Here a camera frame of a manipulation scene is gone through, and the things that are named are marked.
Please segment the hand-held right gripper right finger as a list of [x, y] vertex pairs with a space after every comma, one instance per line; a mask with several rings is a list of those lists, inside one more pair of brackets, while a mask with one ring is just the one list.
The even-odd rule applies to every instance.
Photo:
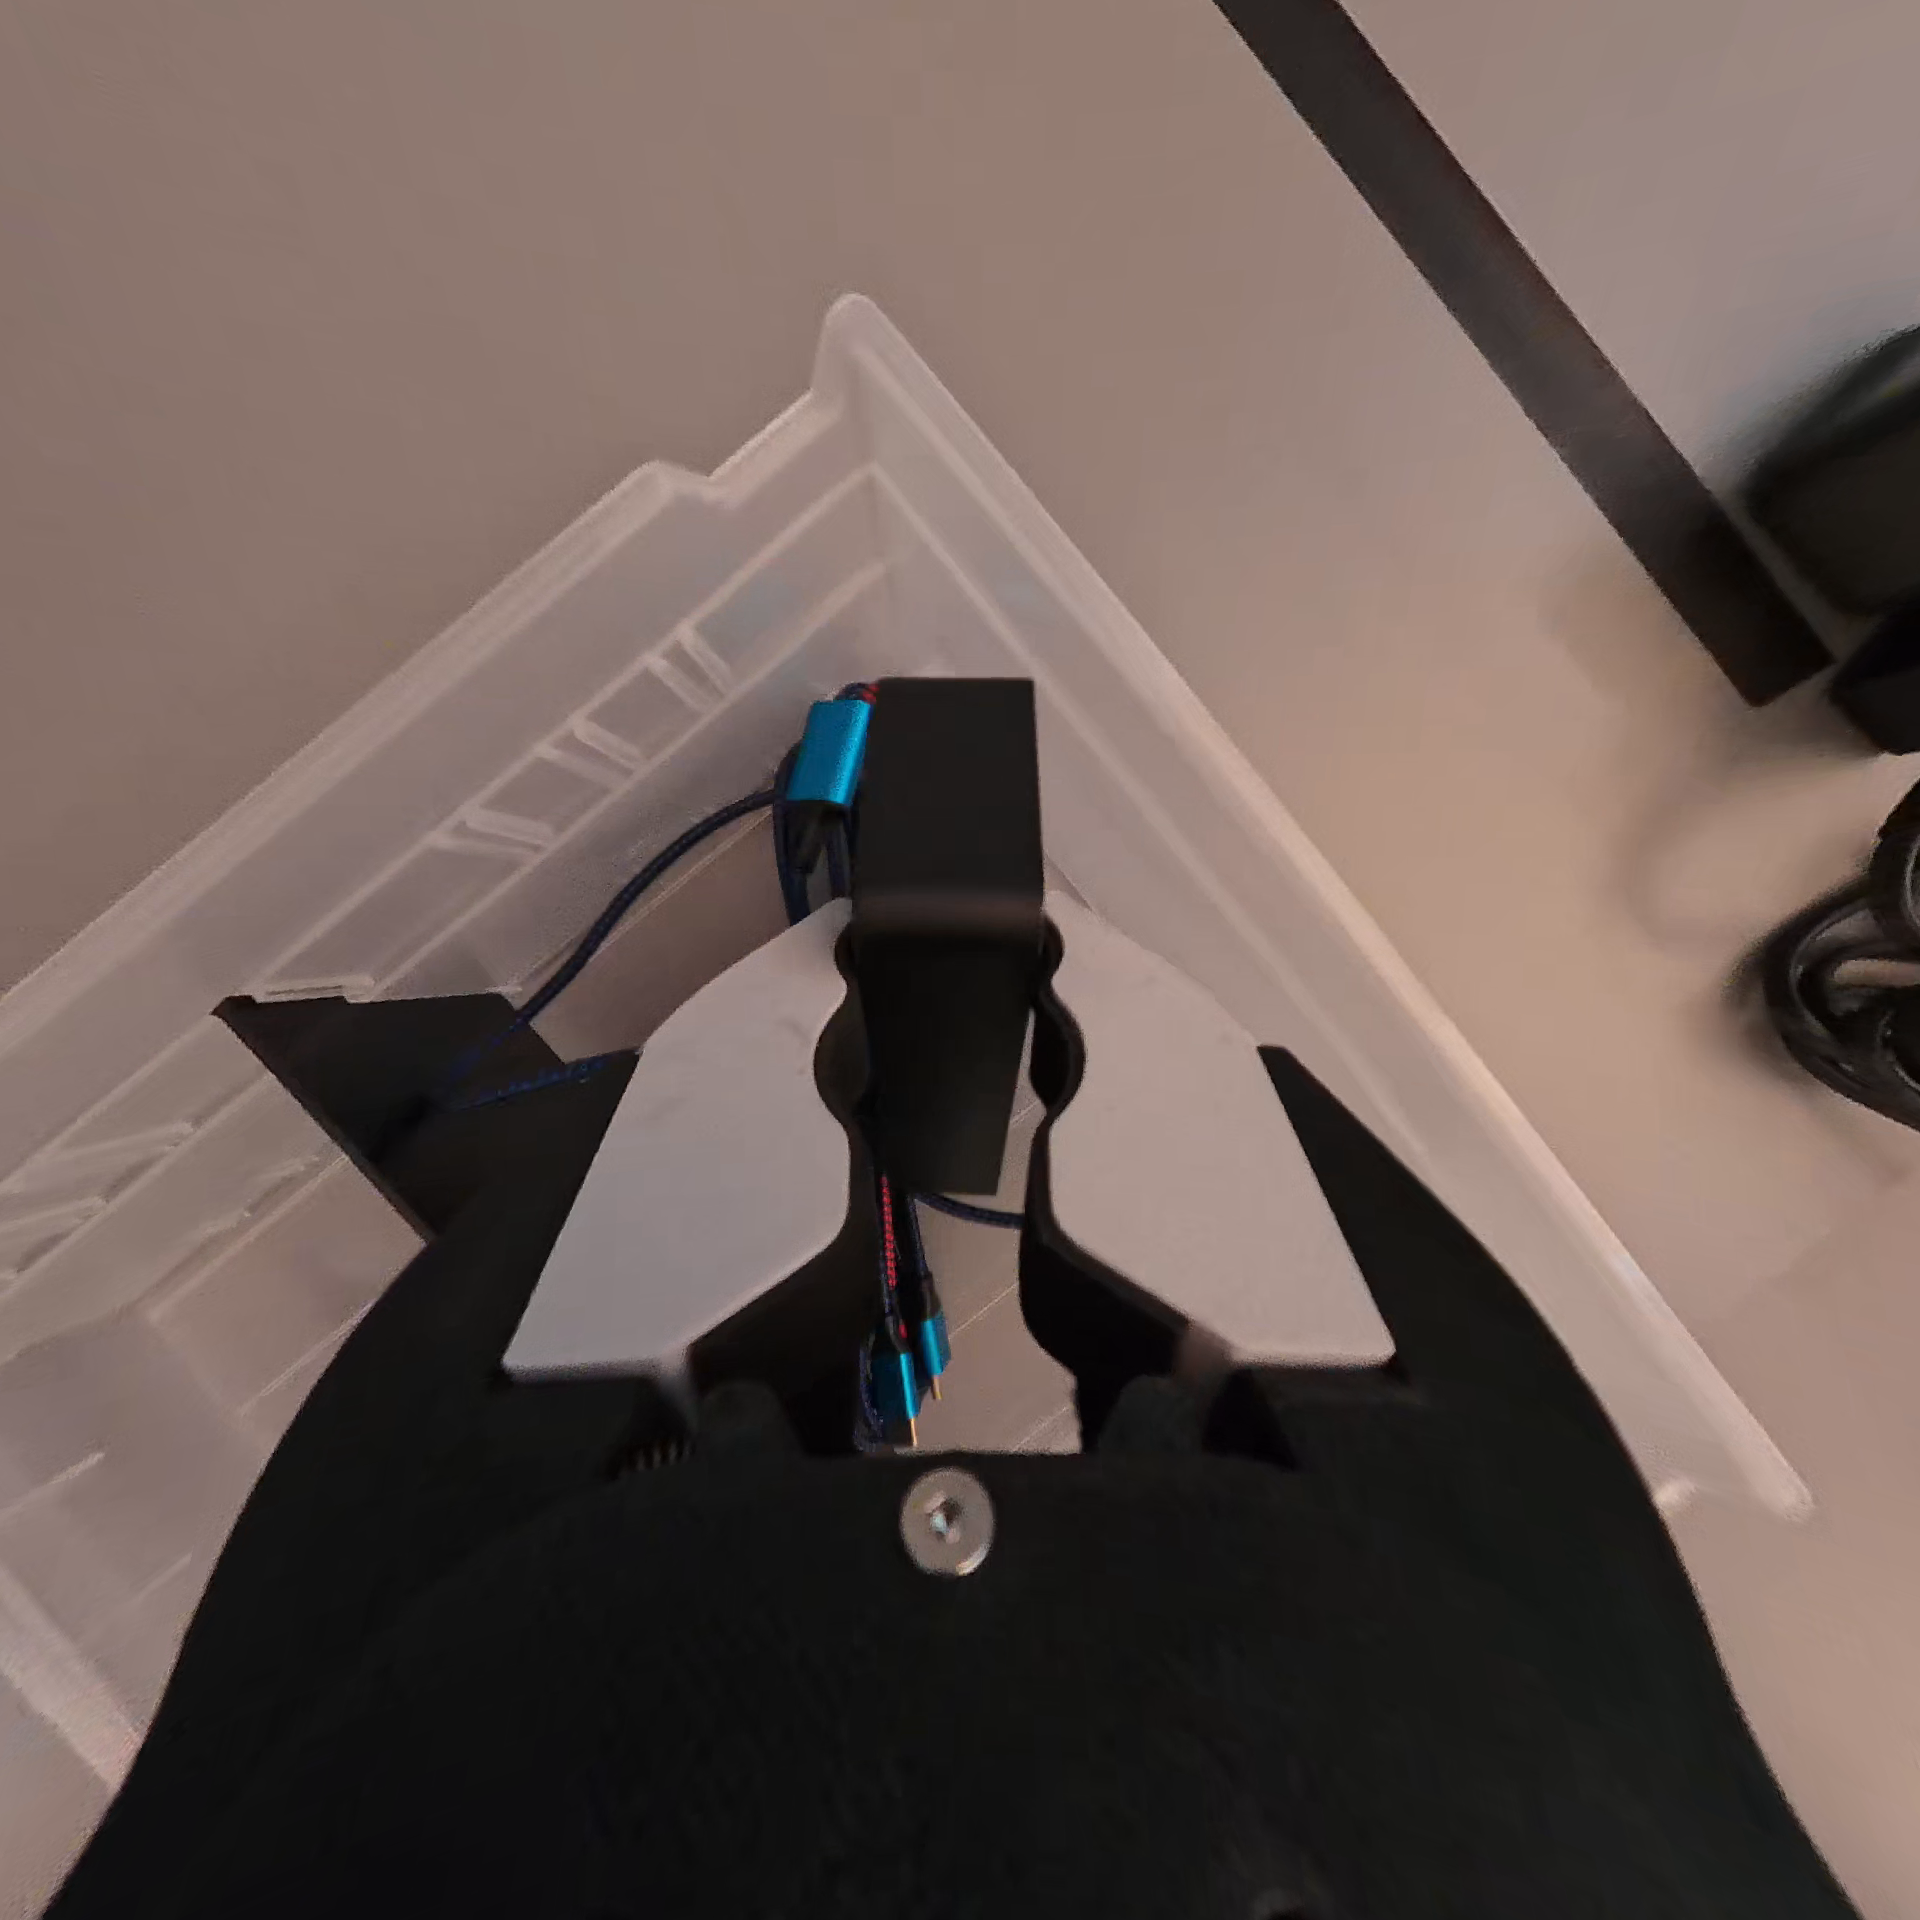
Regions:
[[1080, 1445], [1138, 1383], [1207, 1424], [1260, 1388], [1367, 1401], [1397, 1342], [1254, 1037], [1080, 903], [1050, 903], [1020, 1304]]

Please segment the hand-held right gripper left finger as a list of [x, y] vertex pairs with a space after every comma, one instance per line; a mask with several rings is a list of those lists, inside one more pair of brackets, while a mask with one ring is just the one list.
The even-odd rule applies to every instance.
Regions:
[[518, 1384], [639, 1377], [674, 1408], [767, 1388], [804, 1445], [851, 1445], [879, 1321], [867, 1080], [815, 912], [696, 990], [639, 1049], [502, 1352]]

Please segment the black power adapter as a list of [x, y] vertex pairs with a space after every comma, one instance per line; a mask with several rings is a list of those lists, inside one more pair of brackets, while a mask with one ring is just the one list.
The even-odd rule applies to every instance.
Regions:
[[1918, 750], [1918, 326], [1871, 342], [1794, 414], [1744, 502], [1814, 593], [1862, 619], [1830, 676], [1878, 752]]

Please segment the clear plastic bin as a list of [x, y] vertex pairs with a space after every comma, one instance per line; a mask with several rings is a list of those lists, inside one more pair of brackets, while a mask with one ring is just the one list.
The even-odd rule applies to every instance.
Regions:
[[1658, 1503], [1812, 1495], [904, 335], [826, 318], [4, 996], [4, 1870], [125, 1777], [212, 1553], [402, 1233], [212, 1006], [517, 990], [810, 694], [1036, 680], [1047, 861], [1296, 1049], [1523, 1281]]

